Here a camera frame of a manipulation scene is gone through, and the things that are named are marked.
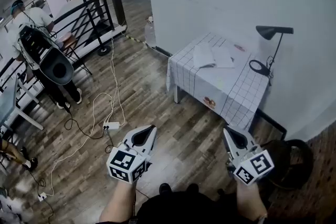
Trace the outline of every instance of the black desk lamp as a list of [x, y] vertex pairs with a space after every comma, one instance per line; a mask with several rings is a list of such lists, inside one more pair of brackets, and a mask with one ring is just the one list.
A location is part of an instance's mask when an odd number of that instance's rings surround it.
[[[267, 61], [266, 61], [266, 66], [261, 63], [260, 61], [257, 61], [257, 60], [251, 60], [249, 65], [251, 67], [251, 69], [259, 74], [262, 74], [264, 76], [269, 76], [270, 74], [270, 71], [271, 71], [271, 67], [274, 63], [274, 59], [275, 59], [275, 56], [277, 55], [277, 52], [278, 52], [278, 49], [279, 49], [279, 46], [280, 46], [280, 43], [281, 43], [281, 40], [282, 40], [282, 36], [284, 34], [294, 34], [294, 29], [291, 28], [291, 27], [279, 27], [279, 26], [262, 26], [262, 25], [257, 25], [256, 26], [256, 29], [258, 31], [258, 33], [264, 38], [264, 39], [267, 39], [267, 40], [271, 40], [272, 37], [276, 34], [276, 33], [281, 33], [281, 37], [280, 37], [280, 40], [279, 40], [279, 44], [278, 44], [278, 47], [277, 47], [277, 50], [275, 51], [275, 54], [274, 56], [269, 56], [267, 58]], [[254, 67], [252, 67], [251, 63], [257, 63], [258, 65], [260, 65], [260, 68], [259, 69], [256, 69]]]

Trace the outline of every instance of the lamp base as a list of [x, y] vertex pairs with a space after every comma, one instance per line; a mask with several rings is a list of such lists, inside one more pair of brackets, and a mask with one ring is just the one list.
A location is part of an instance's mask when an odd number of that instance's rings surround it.
[[259, 62], [257, 60], [251, 60], [250, 63], [250, 68], [254, 71], [254, 72], [257, 72], [258, 74], [261, 74], [263, 76], [269, 76], [270, 74], [270, 70], [262, 63], [262, 62]]

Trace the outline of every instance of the shoe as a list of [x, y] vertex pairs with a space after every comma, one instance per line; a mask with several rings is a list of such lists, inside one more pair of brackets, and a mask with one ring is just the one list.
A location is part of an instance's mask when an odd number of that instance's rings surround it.
[[37, 164], [38, 164], [37, 158], [32, 158], [30, 160], [30, 168], [26, 165], [23, 165], [23, 166], [25, 166], [28, 169], [28, 171], [32, 172], [36, 169]]
[[27, 149], [24, 146], [21, 148], [20, 152], [22, 153], [25, 159], [29, 159]]
[[192, 183], [187, 187], [186, 192], [188, 192], [188, 193], [198, 193], [199, 190], [200, 189], [198, 187], [198, 184]]
[[[69, 109], [71, 107], [71, 105], [69, 103], [65, 103], [65, 105], [67, 106], [67, 108]], [[60, 106], [58, 103], [56, 103], [56, 106], [59, 108], [59, 109], [64, 109], [63, 106]]]
[[162, 183], [159, 187], [159, 194], [166, 195], [172, 193], [172, 188], [167, 183]]
[[79, 93], [79, 101], [77, 102], [77, 104], [80, 104], [82, 102], [82, 90], [77, 88], [77, 91]]

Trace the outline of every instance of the cap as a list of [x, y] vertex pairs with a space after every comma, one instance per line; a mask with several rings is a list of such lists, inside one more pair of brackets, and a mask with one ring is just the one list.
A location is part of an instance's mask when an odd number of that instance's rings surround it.
[[15, 8], [23, 6], [23, 5], [24, 5], [24, 3], [23, 3], [22, 0], [16, 0], [16, 1], [14, 1], [14, 3], [12, 4], [12, 7], [10, 9], [11, 14], [13, 15], [13, 11], [15, 10]]

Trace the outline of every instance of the lampshade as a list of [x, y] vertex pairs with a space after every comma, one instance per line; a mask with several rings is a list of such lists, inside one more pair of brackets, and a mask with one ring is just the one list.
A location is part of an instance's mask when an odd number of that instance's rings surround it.
[[271, 40], [276, 33], [294, 34], [294, 29], [291, 27], [257, 25], [256, 29], [258, 33], [267, 40]]

